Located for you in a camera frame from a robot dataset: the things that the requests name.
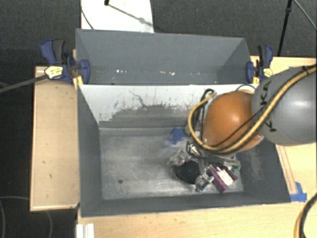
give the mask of floor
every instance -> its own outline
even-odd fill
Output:
[[[297,0],[316,25],[317,0]],[[244,37],[250,54],[269,44],[276,54],[287,0],[151,0],[156,32]],[[34,76],[45,63],[42,41],[75,47],[80,0],[0,0],[0,82]],[[293,4],[282,56],[316,57],[316,31]],[[5,237],[74,237],[75,211],[28,212],[32,147],[32,86],[0,94],[0,199]],[[0,211],[0,235],[3,234]]]

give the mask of black cable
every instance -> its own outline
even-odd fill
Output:
[[[26,81],[23,81],[23,82],[14,84],[14,85],[9,85],[9,86],[0,88],[0,93],[6,92],[6,91],[9,91],[9,90],[13,90],[13,89],[21,87],[21,86],[33,84],[33,83],[36,83],[38,81],[41,81],[41,80],[44,80],[44,79],[47,79],[47,78],[48,78],[48,76],[45,74],[45,75],[42,75],[42,76],[39,76],[39,77],[36,77],[36,78],[32,78],[32,79],[29,79],[29,80],[26,80]]]
[[[315,24],[313,23],[312,19],[308,16],[308,14],[305,12],[304,8],[297,2],[297,0],[293,0],[294,3],[297,5],[297,7],[302,11],[302,13],[305,15],[305,17],[308,19],[308,21],[310,22],[310,24],[313,26],[313,28],[315,29],[315,31],[317,31],[317,27],[315,26]]]
[[[312,206],[315,204],[316,201],[317,201],[317,193],[304,206],[303,214],[301,216],[301,220],[299,223],[299,230],[298,230],[298,234],[299,234],[300,238],[306,238],[305,233],[304,233],[305,220],[306,220],[306,217],[308,215],[309,210],[312,208]]]
[[[278,57],[281,55],[281,52],[282,52],[282,47],[283,47],[283,42],[284,42],[286,27],[287,27],[287,23],[288,23],[288,18],[289,18],[289,14],[290,14],[291,11],[292,11],[292,2],[293,2],[293,0],[288,0],[288,3],[287,3],[287,7],[286,7],[286,11],[285,11],[285,18],[284,18],[283,29],[282,29],[281,38],[280,38],[280,40],[279,40],[279,45],[278,45],[278,51],[277,51],[277,56],[278,56]]]

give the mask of wooden board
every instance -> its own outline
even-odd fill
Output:
[[[36,76],[44,67],[36,68]],[[74,208],[79,202],[76,91],[44,80],[34,91],[30,210]]]

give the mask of clamp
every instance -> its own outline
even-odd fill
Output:
[[[41,44],[42,56],[49,62],[45,74],[51,80],[60,80],[72,84],[73,78],[82,76],[83,83],[87,84],[90,78],[90,66],[84,59],[76,64],[76,60],[69,53],[64,53],[64,40],[48,39]]]
[[[257,66],[254,67],[251,61],[247,63],[246,78],[249,84],[259,84],[273,75],[269,67],[273,60],[273,49],[269,45],[258,45],[258,51],[260,60],[257,59]]]

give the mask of gray bin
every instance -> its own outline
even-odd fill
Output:
[[[110,45],[118,36],[122,36],[121,44]],[[149,38],[151,44],[148,45],[155,44],[152,38],[160,39],[162,36],[158,41],[160,48],[156,47],[154,53],[147,51],[146,61],[142,58],[133,59],[137,48],[141,48],[133,45],[133,42],[140,42],[139,36],[143,43],[146,43],[144,39]],[[92,47],[89,39],[99,48]],[[227,42],[225,46],[228,49],[231,48],[231,52],[226,53],[229,57],[223,58],[223,62],[220,62],[221,59],[216,60],[212,52],[208,55],[205,52],[217,51],[212,40],[220,39]],[[242,163],[239,180],[224,194],[219,194],[213,185],[203,193],[197,193],[193,185],[179,180],[172,168],[166,165],[169,157],[183,143],[176,146],[169,144],[169,134],[174,127],[186,125],[187,114],[199,102],[203,91],[213,88],[220,94],[237,87],[227,83],[239,83],[245,79],[245,64],[249,57],[243,39],[79,30],[76,40],[79,41],[77,59],[90,61],[90,83],[95,83],[81,85],[78,90],[80,200],[83,217],[290,201],[275,146],[266,140],[256,148],[238,154]],[[174,50],[180,45],[178,48],[182,52],[173,53],[172,47],[169,47],[171,43]],[[204,48],[198,49],[201,43]],[[200,68],[209,64],[212,75],[209,78],[194,73],[191,79],[184,76],[189,71],[185,64],[193,65],[188,57],[193,55],[194,47],[198,57],[205,57],[200,60],[202,65],[196,62],[196,70],[203,71]],[[123,49],[122,57],[119,55],[120,49]],[[239,55],[235,55],[237,49],[246,51],[246,54],[238,52]],[[162,61],[164,66],[169,66],[165,72],[173,67],[174,75],[157,73],[155,69],[158,69],[158,63],[155,62],[151,69],[144,67],[151,61],[158,62],[165,55],[170,57]],[[228,61],[236,66],[240,64],[236,77],[232,76],[234,72],[223,73],[229,70],[224,65]],[[139,80],[124,73],[116,75],[116,71],[111,70],[125,71],[128,66],[131,74],[133,71],[136,74],[146,71],[144,78]],[[154,75],[161,76],[160,82]],[[188,85],[190,80],[196,85]],[[215,82],[226,85],[210,85]]]

